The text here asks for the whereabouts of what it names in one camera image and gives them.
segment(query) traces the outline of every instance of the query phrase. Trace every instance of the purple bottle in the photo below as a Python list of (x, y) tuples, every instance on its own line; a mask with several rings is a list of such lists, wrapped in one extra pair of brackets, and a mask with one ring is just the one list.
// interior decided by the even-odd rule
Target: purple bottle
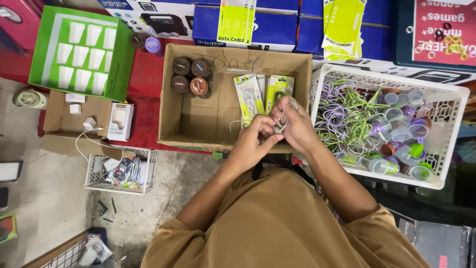
[(162, 58), (164, 56), (164, 50), (160, 45), (160, 41), (155, 37), (149, 37), (146, 39), (146, 49), (150, 53), (155, 54), (157, 57)]

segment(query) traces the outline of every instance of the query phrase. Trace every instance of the white plastic basket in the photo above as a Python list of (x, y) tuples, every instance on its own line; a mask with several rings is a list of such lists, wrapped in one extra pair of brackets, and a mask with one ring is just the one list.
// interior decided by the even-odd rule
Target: white plastic basket
[(115, 193), (124, 193), (143, 196), (148, 191), (152, 190), (154, 186), (155, 168), (157, 163), (158, 150), (141, 149), (135, 147), (124, 147), (125, 150), (135, 152), (136, 156), (147, 158), (147, 182), (139, 188), (125, 188), (122, 186), (114, 186), (110, 182), (106, 182), (106, 178), (101, 172), (102, 163), (106, 156), (104, 155), (89, 155), (88, 168), (86, 170), (86, 179), (84, 180), (84, 187), (91, 190), (108, 191)]
[(469, 96), (469, 89), (465, 87), (427, 82), (418, 79), (393, 76), (377, 72), (368, 72), (332, 64), (324, 64), (312, 73), (311, 77), (311, 120), (316, 122), (319, 106), (319, 96), (322, 84), (327, 80), (337, 81), (346, 79), (354, 82), (357, 87), (364, 89), (364, 95), (373, 95), (379, 88), (398, 88), (401, 90), (420, 89), (425, 93), (425, 102), (431, 107), (426, 113), (432, 120), (430, 133), (425, 138), (426, 156), (424, 162), (433, 168), (429, 181), (413, 180), (408, 175), (397, 172), (394, 175), (380, 175), (368, 171), (358, 165), (342, 164), (349, 173), (364, 175), (377, 179), (400, 182), (409, 185), (431, 189), (442, 189), (445, 185), (446, 174), (451, 162), (455, 147), (459, 125)]

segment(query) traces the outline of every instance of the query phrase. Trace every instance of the wire grid rack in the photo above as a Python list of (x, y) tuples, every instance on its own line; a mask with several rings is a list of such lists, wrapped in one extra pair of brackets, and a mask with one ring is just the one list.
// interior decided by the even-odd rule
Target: wire grid rack
[(86, 241), (80, 241), (41, 268), (71, 268), (84, 253)]
[(132, 188), (115, 186), (106, 181), (105, 176), (102, 173), (102, 164), (107, 161), (109, 157), (104, 155), (89, 155), (89, 162), (86, 171), (86, 178), (84, 181), (84, 187), (91, 190), (109, 191), (116, 193), (125, 193), (133, 195), (145, 195), (152, 190), (154, 186), (155, 170), (157, 165), (158, 150), (149, 150), (135, 147), (124, 147), (124, 150), (135, 152), (136, 156), (147, 159), (147, 180), (145, 186), (142, 188)]
[(319, 103), (319, 99), (316, 100), (316, 96), (320, 96), (323, 82), (327, 80), (335, 82), (340, 79), (346, 79), (355, 83), (359, 88), (360, 94), (365, 97), (373, 96), (376, 90), (385, 88), (398, 88), (402, 91), (422, 90), (425, 93), (425, 102), (428, 105), (428, 109), (426, 111), (418, 110), (417, 117), (428, 116), (433, 122), (430, 134), (425, 138), (425, 151), (427, 154), (422, 159), (422, 162), (432, 166), (434, 175), (428, 182), (419, 182), (411, 179), (408, 175), (398, 172), (393, 175), (380, 175), (372, 173), (359, 165), (341, 163), (342, 166), (349, 173), (426, 188), (442, 189), (445, 184), (469, 90), (458, 86), (324, 64), (311, 77), (310, 97), (312, 103), (311, 120), (313, 123), (316, 122)]

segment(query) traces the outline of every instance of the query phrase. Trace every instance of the white fan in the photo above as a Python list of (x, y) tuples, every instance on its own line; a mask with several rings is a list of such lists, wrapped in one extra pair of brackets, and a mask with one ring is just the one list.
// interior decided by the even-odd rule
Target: white fan
[(33, 89), (23, 89), (13, 96), (13, 102), (17, 106), (44, 109), (48, 103), (48, 95)]

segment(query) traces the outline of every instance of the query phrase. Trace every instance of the red sign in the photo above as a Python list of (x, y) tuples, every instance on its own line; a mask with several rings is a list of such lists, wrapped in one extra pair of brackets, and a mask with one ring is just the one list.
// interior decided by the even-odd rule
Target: red sign
[(413, 47), (426, 42), (420, 53), (413, 49), (414, 61), (476, 66), (476, 2), (465, 6), (415, 0), (414, 20)]

